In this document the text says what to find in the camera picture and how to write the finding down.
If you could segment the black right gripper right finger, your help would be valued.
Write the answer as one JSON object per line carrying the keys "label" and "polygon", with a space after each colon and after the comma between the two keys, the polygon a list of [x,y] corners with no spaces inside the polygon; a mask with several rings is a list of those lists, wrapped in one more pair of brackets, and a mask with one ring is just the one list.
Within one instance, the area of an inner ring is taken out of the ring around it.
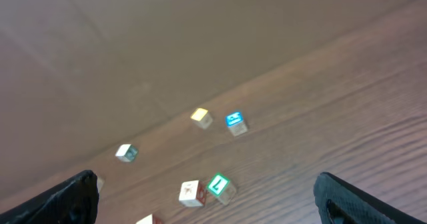
{"label": "black right gripper right finger", "polygon": [[426,224],[328,172],[316,178],[314,199],[322,224]]}

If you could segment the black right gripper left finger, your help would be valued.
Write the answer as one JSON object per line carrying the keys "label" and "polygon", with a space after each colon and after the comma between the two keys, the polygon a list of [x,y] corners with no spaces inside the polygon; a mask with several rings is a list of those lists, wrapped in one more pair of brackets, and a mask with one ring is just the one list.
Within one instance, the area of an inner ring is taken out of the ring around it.
{"label": "black right gripper left finger", "polygon": [[1,224],[94,224],[97,175],[84,170],[1,214]]}

